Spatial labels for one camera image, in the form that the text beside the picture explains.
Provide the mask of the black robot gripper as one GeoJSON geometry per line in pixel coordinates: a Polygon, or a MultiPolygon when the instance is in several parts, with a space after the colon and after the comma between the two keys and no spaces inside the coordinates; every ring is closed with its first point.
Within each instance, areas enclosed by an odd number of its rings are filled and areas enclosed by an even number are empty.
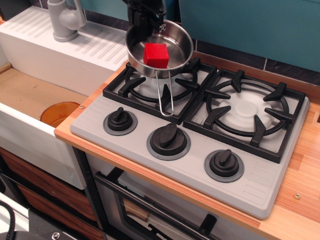
{"type": "Polygon", "coordinates": [[[127,5],[129,24],[136,25],[136,40],[138,42],[150,37],[154,29],[163,32],[167,11],[162,0],[122,0],[127,5]]]}

